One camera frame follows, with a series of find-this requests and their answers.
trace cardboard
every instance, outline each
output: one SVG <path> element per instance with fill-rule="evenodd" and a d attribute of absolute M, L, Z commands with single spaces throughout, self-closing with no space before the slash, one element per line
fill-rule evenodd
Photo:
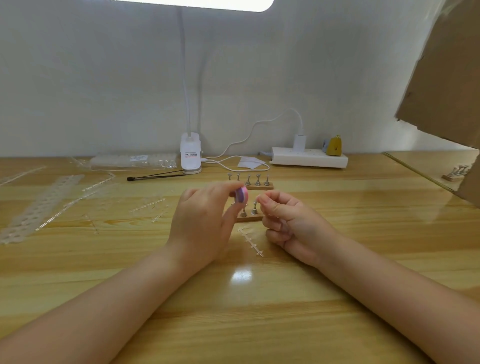
<path fill-rule="evenodd" d="M 396 117 L 480 148 L 480 1 L 445 2 Z M 457 195 L 480 207 L 479 158 Z"/>

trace white label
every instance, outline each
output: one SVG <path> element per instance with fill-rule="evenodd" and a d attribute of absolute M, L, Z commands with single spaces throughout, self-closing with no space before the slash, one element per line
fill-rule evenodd
<path fill-rule="evenodd" d="M 130 162 L 138 162 L 141 160 L 147 160 L 148 156 L 130 156 Z"/>

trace wooden base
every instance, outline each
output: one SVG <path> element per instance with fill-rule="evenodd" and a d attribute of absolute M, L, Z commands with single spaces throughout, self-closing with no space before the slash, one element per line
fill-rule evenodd
<path fill-rule="evenodd" d="M 237 217 L 237 222 L 253 222 L 253 221 L 262 221 L 264 218 L 263 213 L 260 210 L 260 207 L 257 205 L 258 214 L 252 215 L 252 209 L 245 210 L 248 214 L 246 217 L 242 218 L 240 215 Z"/>
<path fill-rule="evenodd" d="M 455 177 L 450 177 L 448 174 L 444 174 L 442 176 L 442 178 L 444 180 L 447 180 L 447 181 L 451 181 L 451 182 L 454 182 L 454 181 L 461 181 L 462 179 L 464 179 L 465 176 L 455 176 Z"/>
<path fill-rule="evenodd" d="M 275 187 L 273 186 L 273 183 L 270 183 L 269 186 L 265 186 L 263 183 L 260 186 L 255 186 L 255 184 L 251 184 L 250 186 L 245 186 L 247 187 L 247 190 L 252 190 L 252 191 L 268 191 L 268 190 L 274 190 Z"/>

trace power outlet socket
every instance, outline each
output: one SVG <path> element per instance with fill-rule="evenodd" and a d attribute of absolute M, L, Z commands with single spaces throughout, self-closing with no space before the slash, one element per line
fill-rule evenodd
<path fill-rule="evenodd" d="M 345 168 L 348 157 L 342 154 L 339 157 L 328 156 L 321 149 L 305 149 L 304 152 L 294 152 L 293 148 L 272 148 L 271 164 L 291 166 Z"/>

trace wall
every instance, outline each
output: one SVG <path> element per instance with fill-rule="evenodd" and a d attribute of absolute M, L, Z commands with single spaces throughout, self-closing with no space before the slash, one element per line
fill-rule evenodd
<path fill-rule="evenodd" d="M 223 151 L 258 119 L 303 115 L 308 147 L 457 146 L 394 119 L 442 0 L 276 0 L 264 13 L 187 8 L 192 129 Z M 168 6 L 0 2 L 0 156 L 178 150 L 179 31 Z M 289 146 L 294 114 L 229 153 Z"/>

